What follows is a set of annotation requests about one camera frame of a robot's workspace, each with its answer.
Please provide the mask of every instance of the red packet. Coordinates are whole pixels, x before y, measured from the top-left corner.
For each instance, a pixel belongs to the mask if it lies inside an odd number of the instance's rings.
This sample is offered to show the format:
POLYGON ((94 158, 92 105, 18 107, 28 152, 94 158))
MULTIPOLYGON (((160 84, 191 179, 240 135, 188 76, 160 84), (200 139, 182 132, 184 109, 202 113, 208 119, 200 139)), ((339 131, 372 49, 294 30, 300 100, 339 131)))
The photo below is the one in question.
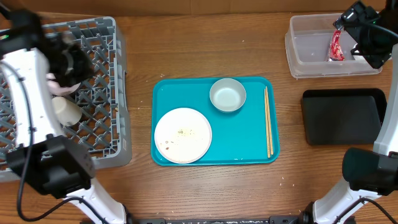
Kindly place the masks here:
POLYGON ((336 30, 333 33, 333 36, 331 37, 330 46, 328 50, 328 57, 326 59, 326 61, 328 62, 344 60, 343 51, 339 43, 340 35, 341 31, 336 30))

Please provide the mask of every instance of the gray bowl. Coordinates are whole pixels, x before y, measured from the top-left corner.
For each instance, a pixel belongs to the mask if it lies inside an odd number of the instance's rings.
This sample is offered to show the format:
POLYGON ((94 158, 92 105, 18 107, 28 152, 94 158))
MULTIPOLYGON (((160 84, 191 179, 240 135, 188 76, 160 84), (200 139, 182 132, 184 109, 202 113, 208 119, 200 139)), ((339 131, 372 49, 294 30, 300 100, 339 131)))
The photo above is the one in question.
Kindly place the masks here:
POLYGON ((242 107, 246 101, 246 90, 235 79, 223 78, 211 87, 210 101, 222 112, 234 112, 242 107))

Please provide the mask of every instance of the black plastic container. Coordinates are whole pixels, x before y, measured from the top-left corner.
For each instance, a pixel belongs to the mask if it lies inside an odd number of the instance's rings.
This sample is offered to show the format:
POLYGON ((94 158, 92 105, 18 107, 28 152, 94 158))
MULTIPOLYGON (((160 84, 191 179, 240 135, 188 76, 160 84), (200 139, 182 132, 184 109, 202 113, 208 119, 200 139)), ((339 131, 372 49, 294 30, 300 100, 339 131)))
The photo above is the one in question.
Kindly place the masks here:
POLYGON ((307 90, 302 98, 305 135, 310 145, 373 144, 387 101, 377 88, 307 90))

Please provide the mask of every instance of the white bowl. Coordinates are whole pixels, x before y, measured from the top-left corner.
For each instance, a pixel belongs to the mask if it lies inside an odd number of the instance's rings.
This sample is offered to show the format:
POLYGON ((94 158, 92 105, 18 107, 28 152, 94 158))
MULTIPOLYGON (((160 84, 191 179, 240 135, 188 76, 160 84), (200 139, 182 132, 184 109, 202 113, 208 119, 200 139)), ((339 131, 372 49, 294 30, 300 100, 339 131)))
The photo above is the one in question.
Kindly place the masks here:
POLYGON ((178 108, 159 120, 154 138, 156 148, 164 158, 187 164, 206 154, 211 144, 211 126, 200 112, 178 108))
POLYGON ((233 112, 246 101, 246 90, 243 85, 232 78, 223 78, 210 89, 211 103, 222 112, 233 112))

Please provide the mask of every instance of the wooden table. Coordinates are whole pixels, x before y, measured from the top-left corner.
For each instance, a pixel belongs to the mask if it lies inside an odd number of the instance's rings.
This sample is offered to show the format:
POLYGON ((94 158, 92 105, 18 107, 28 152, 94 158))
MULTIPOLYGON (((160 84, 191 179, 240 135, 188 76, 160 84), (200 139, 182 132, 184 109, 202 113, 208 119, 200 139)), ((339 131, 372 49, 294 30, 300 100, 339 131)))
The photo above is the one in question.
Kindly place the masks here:
MULTIPOLYGON (((379 75, 292 78, 284 36, 295 14, 118 17, 127 42, 127 104, 131 162, 99 170, 105 189, 137 218, 263 218, 299 214, 341 178, 350 146, 309 146, 300 99, 308 89, 380 88, 388 96, 392 63, 379 75), (150 156, 152 89, 165 78, 259 75, 274 87, 279 158, 269 165, 161 167, 150 156)), ((372 146, 359 146, 371 149, 372 146)), ((0 184, 0 223, 23 223, 16 212, 18 182, 0 184)), ((57 203, 25 188, 24 211, 33 217, 57 203)), ((398 218, 398 194, 378 202, 398 218)), ((358 223, 389 223, 372 205, 358 223)), ((77 223, 85 216, 66 205, 39 223, 77 223)))

